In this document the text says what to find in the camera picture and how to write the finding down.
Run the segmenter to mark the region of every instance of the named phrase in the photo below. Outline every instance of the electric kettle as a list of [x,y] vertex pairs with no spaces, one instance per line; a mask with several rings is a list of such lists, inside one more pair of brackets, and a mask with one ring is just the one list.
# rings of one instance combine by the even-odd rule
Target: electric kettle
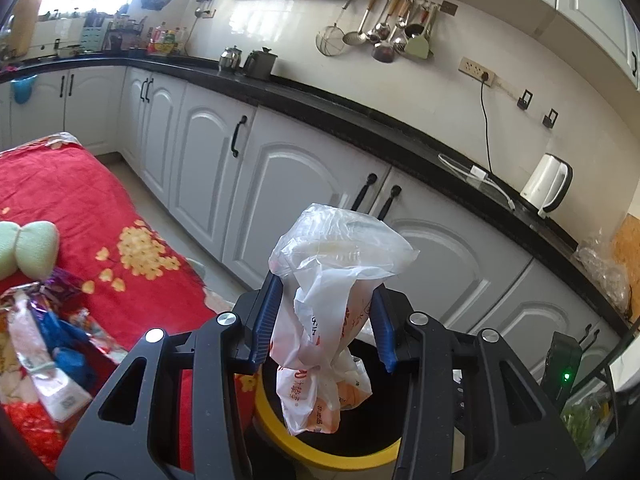
[[271,69],[278,56],[271,54],[271,49],[265,46],[262,50],[254,50],[244,62],[244,74],[254,79],[268,81],[271,76]]
[[564,160],[545,153],[520,196],[538,210],[541,218],[545,218],[560,205],[573,176],[574,170]]

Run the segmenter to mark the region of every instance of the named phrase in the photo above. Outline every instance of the yellow flower print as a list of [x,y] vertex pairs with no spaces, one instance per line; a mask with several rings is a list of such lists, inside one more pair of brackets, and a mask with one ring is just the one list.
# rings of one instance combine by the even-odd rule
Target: yellow flower print
[[162,276],[161,267],[166,270],[180,268],[180,260],[175,256],[161,256],[166,253],[166,247],[152,235],[146,227],[125,227],[117,245],[122,266],[130,269],[134,276],[145,276],[148,280]]
[[111,269],[104,269],[98,276],[102,282],[110,282],[113,279],[113,271]]
[[242,391],[243,392],[252,392],[255,390],[255,384],[256,384],[256,380],[255,377],[252,375],[240,375],[240,374],[236,374],[237,378],[240,378],[240,383],[242,384]]
[[111,283],[111,286],[117,292],[124,292],[126,290],[124,281],[121,278],[116,278],[115,280],[113,280],[113,283]]
[[89,280],[88,282],[84,282],[82,284],[82,291],[85,294],[93,294],[95,292],[95,283]]
[[109,250],[106,247],[101,248],[97,253],[95,253],[95,259],[99,262],[105,261],[109,257]]

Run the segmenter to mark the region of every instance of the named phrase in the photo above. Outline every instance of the kitchen utensil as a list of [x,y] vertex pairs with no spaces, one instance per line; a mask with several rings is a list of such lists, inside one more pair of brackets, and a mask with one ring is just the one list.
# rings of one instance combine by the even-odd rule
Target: kitchen utensil
[[374,28],[372,28],[369,32],[367,32],[367,40],[370,43],[379,43],[380,41],[386,40],[389,37],[389,32],[391,30],[391,26],[389,25],[389,19],[396,12],[396,8],[398,7],[398,2],[400,0],[390,0],[388,3],[388,13],[386,14],[386,19],[384,22],[378,22]]
[[353,0],[345,1],[333,25],[325,27],[316,34],[316,48],[320,54],[324,56],[337,56],[344,49],[344,43],[342,42],[344,33],[342,29],[338,27],[338,22],[352,1]]
[[431,31],[433,30],[433,24],[436,20],[438,13],[438,6],[436,4],[429,5],[429,17],[424,24],[424,32],[420,36],[411,38],[406,42],[404,52],[411,56],[419,57],[420,59],[427,59],[429,56],[429,43],[431,41]]
[[[404,16],[406,14],[407,9],[409,8],[410,1],[403,0],[402,5],[400,7],[400,16]],[[394,50],[393,45],[391,44],[391,40],[393,40],[394,35],[396,34],[396,30],[398,30],[399,25],[396,23],[394,30],[388,37],[373,47],[371,51],[371,57],[376,61],[382,63],[391,63],[396,57],[396,51]]]
[[[402,28],[404,29],[407,24],[411,21],[412,19],[412,9],[414,6],[414,1],[411,0],[408,9],[405,11],[405,14],[403,16],[400,17],[400,19],[398,20],[398,28]],[[404,53],[404,48],[406,47],[406,36],[404,34],[400,34],[397,38],[394,38],[393,41],[391,42],[391,45],[394,48],[394,51],[396,51],[398,54],[402,54]]]
[[551,153],[545,153],[520,196],[538,210],[538,215],[556,209],[566,195],[574,170],[564,160]]
[[398,18],[399,29],[402,30],[409,24],[409,16],[411,16],[411,12],[412,10],[414,10],[414,3],[415,3],[415,0],[407,0],[404,3],[404,6],[402,7],[402,9],[404,9],[404,12],[400,10],[400,13],[399,13],[400,17]]
[[367,35],[362,31],[362,29],[364,28],[364,24],[369,17],[371,9],[373,9],[373,6],[376,4],[376,1],[377,0],[369,0],[369,5],[367,5],[367,9],[364,11],[364,16],[362,17],[362,21],[360,22],[360,27],[358,27],[358,30],[347,32],[342,37],[342,40],[345,44],[355,46],[363,44],[365,41],[367,41]]
[[254,79],[268,81],[273,64],[278,59],[278,56],[271,54],[270,50],[264,46],[261,51],[254,50],[249,54],[244,62],[244,74]]
[[233,47],[228,46],[225,51],[220,55],[218,61],[218,70],[220,72],[235,72],[240,66],[242,60],[242,50],[235,45]]
[[418,23],[411,23],[404,28],[404,35],[408,40],[414,38],[415,36],[420,36],[424,31],[424,21],[427,19],[429,15],[429,9],[424,5],[420,7],[422,9],[422,14],[420,16],[420,21]]

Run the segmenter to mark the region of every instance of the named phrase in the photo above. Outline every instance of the black device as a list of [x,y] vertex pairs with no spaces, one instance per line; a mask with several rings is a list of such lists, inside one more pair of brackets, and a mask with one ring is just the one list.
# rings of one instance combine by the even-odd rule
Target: black device
[[578,342],[571,336],[554,332],[549,352],[546,353],[545,374],[540,387],[558,413],[562,412],[571,396],[581,360],[582,348]]
[[[198,330],[147,332],[71,434],[56,477],[251,478],[234,373],[253,373],[265,361],[281,297],[282,282],[269,274],[261,290],[243,294],[233,312]],[[496,331],[471,336],[446,330],[383,285],[373,294],[370,319],[390,379],[404,376],[409,384],[396,480],[582,477],[580,453],[558,413]],[[462,370],[466,430],[465,468],[452,474],[454,368]],[[193,473],[177,465],[183,370],[193,370]],[[11,472],[5,463],[3,470]]]

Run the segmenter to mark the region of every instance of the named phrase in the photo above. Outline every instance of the metal teapot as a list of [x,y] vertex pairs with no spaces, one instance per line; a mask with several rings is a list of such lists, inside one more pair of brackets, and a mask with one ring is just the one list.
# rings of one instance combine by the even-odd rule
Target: metal teapot
[[220,55],[220,61],[218,62],[218,70],[221,72],[235,72],[240,66],[242,61],[242,50],[228,46],[225,51]]

